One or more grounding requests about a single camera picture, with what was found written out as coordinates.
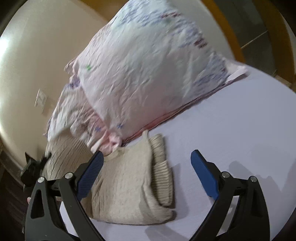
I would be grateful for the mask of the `beige cable-knit sweater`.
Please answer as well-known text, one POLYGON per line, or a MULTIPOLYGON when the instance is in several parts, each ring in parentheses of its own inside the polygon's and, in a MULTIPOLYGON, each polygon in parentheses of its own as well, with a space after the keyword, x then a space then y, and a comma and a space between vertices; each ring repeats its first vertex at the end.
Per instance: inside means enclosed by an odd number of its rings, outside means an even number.
POLYGON ((123 225, 154 225, 173 218, 174 186, 161 134, 143 132, 138 142, 117 148, 104 164, 87 197, 88 217, 123 225))

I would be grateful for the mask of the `pink floral pillow left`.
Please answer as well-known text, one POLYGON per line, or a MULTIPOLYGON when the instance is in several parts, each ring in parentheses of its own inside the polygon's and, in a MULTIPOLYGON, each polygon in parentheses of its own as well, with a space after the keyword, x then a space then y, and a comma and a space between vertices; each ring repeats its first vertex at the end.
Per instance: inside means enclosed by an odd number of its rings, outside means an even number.
POLYGON ((109 130, 88 102, 78 77, 70 77, 58 99, 47 124, 45 136, 48 141, 56 139, 64 131, 81 140, 95 153, 105 156, 122 145, 122 138, 109 130))

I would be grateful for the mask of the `pink floral pillow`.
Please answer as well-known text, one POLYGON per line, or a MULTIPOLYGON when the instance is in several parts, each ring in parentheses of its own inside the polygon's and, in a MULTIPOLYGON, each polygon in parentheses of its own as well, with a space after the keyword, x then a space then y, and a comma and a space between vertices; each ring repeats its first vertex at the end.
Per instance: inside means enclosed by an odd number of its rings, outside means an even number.
POLYGON ((128 1, 65 70, 124 141, 247 71, 169 1, 128 1))
POLYGON ((70 77, 58 99, 47 124, 45 136, 48 141, 56 139, 64 131, 81 140, 95 153, 105 156, 122 145, 122 138, 109 130, 88 102, 78 77, 70 77))

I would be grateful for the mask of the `pink floral pillow right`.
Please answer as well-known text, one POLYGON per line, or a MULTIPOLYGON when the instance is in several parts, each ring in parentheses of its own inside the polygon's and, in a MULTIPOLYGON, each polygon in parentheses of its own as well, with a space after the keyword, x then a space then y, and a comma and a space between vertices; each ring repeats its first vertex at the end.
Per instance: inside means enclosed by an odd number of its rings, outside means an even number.
POLYGON ((124 141, 247 71, 169 1, 128 1, 65 70, 124 141))

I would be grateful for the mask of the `wooden framed window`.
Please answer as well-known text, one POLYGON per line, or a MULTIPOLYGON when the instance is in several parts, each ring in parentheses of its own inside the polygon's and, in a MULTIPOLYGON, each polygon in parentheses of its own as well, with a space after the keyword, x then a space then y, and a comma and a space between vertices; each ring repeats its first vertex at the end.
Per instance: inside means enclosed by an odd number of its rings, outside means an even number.
POLYGON ((295 90, 295 33, 270 1, 203 1, 237 61, 295 90))

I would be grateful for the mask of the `white wall switch panel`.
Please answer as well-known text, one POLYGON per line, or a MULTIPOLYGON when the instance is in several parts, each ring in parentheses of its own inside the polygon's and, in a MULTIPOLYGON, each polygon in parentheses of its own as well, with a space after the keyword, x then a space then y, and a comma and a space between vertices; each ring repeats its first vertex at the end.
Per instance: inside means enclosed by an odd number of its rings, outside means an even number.
POLYGON ((39 89, 36 95, 34 107, 38 109, 40 114, 43 114, 44 112, 47 99, 48 99, 48 96, 45 94, 45 92, 39 89))

